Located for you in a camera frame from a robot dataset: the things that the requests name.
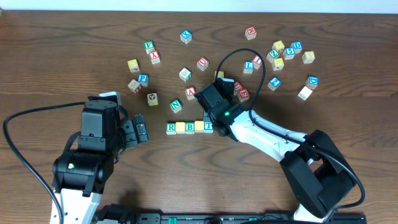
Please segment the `blue T block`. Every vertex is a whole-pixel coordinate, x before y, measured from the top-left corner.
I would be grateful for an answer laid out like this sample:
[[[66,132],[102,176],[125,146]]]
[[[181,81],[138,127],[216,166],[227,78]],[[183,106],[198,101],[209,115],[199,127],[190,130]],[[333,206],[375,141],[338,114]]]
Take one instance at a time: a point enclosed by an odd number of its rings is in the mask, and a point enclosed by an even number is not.
[[[204,122],[204,133],[212,133],[214,131],[213,124],[211,121]]]

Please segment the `green B block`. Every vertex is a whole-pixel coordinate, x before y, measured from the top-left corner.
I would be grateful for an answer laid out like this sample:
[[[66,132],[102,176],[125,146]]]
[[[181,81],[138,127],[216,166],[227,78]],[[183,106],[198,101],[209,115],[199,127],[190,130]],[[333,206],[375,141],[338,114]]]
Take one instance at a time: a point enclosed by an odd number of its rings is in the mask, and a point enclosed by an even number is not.
[[[185,123],[185,134],[194,134],[195,133],[195,123],[186,122]]]

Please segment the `yellow O block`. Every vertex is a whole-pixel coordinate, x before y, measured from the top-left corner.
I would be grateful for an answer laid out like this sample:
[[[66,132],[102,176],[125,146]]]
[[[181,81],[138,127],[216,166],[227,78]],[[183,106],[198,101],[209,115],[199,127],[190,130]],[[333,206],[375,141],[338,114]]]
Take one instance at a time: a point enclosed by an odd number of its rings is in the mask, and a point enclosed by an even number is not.
[[[176,122],[175,123],[175,132],[177,134],[185,134],[185,122]]]

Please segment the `green R block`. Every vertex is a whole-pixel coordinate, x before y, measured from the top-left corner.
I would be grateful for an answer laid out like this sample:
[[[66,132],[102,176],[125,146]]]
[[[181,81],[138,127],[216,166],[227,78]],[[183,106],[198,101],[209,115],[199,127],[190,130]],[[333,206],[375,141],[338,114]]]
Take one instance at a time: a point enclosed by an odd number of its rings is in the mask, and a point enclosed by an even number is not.
[[[175,123],[167,123],[166,124],[166,134],[168,134],[168,135],[176,134]]]

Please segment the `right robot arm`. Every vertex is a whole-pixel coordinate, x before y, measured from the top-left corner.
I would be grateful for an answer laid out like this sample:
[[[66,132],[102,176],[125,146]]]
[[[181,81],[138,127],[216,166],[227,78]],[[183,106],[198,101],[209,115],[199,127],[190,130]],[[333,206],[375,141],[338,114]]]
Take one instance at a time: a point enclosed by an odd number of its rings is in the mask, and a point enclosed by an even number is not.
[[[353,171],[331,138],[320,130],[298,133],[232,101],[233,89],[208,85],[195,98],[221,136],[252,145],[281,166],[299,201],[295,221],[325,223],[356,185]]]

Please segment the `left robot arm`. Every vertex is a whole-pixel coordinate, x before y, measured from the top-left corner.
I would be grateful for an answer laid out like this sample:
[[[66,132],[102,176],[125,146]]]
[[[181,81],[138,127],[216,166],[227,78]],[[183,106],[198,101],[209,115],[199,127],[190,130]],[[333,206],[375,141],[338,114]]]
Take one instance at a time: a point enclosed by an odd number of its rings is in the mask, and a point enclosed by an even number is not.
[[[120,155],[148,140],[143,115],[129,119],[118,92],[89,97],[81,130],[53,163],[51,223],[91,223]]]

